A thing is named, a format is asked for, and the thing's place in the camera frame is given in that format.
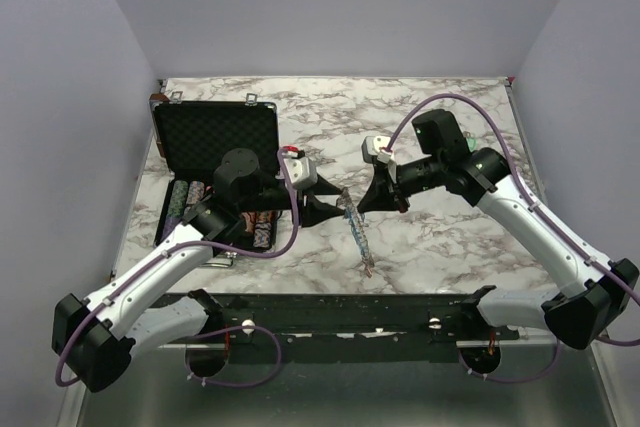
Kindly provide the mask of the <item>grey blue spiral keyring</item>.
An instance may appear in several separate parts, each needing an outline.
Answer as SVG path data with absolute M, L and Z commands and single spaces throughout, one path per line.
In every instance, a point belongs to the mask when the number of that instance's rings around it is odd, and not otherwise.
M 354 203 L 349 190 L 347 188 L 343 188 L 342 194 L 338 197 L 336 201 L 336 206 L 345 210 L 346 207 L 353 207 L 357 213 L 357 217 L 354 220 L 346 218 L 351 234 L 354 238 L 354 241 L 357 245 L 361 261 L 363 264 L 363 270 L 365 275 L 368 278 L 371 278 L 373 275 L 373 269 L 375 266 L 374 259 L 372 257 L 368 240 L 366 238 L 364 223 L 361 214 L 358 212 L 356 204 Z

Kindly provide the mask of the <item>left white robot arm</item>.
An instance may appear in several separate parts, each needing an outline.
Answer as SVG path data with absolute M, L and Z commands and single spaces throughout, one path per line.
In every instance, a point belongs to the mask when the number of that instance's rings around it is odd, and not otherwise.
M 306 155 L 283 147 L 276 157 L 281 179 L 263 171 L 253 151 L 229 151 L 214 171 L 211 192 L 149 255 L 84 298 L 69 294 L 57 303 L 52 348 L 59 357 L 58 386 L 73 385 L 63 377 L 69 368 L 90 391 L 99 392 L 113 384 L 133 359 L 157 347 L 189 337 L 214 340 L 222 327 L 215 301 L 189 294 L 171 306 L 153 305 L 215 256 L 226 252 L 250 256 L 237 245 L 247 227 L 247 213 L 288 210 L 294 231 L 342 216 L 342 209 L 318 199 L 338 195 L 340 188 L 322 178 Z

